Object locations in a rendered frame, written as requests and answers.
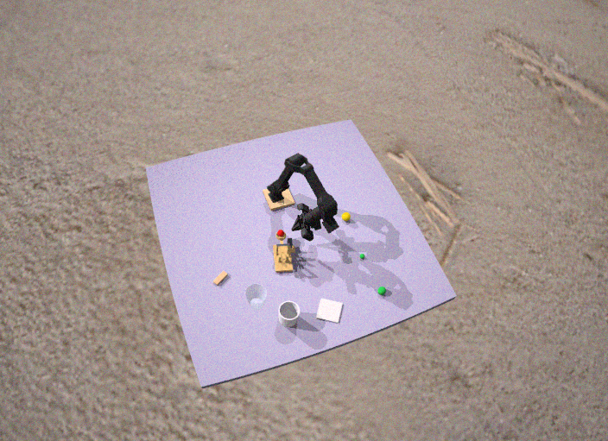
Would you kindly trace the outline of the clear plastic cup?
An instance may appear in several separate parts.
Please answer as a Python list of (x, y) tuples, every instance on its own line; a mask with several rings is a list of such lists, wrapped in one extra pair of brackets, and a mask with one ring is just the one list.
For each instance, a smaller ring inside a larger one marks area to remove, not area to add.
[(251, 309), (261, 310), (267, 297), (266, 288), (260, 284), (252, 284), (245, 289), (244, 293)]

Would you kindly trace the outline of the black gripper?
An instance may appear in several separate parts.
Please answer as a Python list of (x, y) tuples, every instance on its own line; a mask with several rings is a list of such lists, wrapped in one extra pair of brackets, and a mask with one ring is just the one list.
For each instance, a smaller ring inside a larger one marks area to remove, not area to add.
[(314, 234), (310, 230), (310, 226), (316, 222), (319, 223), (320, 219), (314, 215), (314, 209), (309, 209), (309, 207), (303, 203), (297, 205), (297, 210), (302, 210), (302, 214), (300, 214), (300, 216), (297, 215), (291, 230), (301, 230), (301, 237), (311, 242), (314, 239)]

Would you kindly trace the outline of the white cup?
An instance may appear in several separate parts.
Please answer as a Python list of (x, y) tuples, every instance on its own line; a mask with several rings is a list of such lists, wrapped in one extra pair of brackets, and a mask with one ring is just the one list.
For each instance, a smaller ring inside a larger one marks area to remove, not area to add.
[(279, 307), (279, 322), (286, 327), (291, 327), (296, 324), (299, 313), (300, 308), (295, 302), (285, 301)]

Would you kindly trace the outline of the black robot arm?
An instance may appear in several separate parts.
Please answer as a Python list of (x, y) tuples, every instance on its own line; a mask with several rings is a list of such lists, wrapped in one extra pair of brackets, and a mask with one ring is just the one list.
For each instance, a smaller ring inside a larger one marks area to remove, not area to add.
[[(302, 164), (306, 164), (301, 167)], [(323, 220), (323, 225), (328, 234), (339, 228), (333, 216), (338, 214), (338, 204), (332, 195), (328, 194), (321, 184), (319, 177), (314, 171), (314, 166), (308, 163), (305, 156), (297, 153), (288, 157), (284, 161), (285, 168), (277, 180), (267, 186), (268, 195), (273, 203), (283, 200), (282, 192), (290, 186), (288, 180), (293, 172), (301, 173), (305, 176), (308, 184), (311, 186), (313, 193), (317, 198), (317, 207), (313, 209), (313, 214)]]

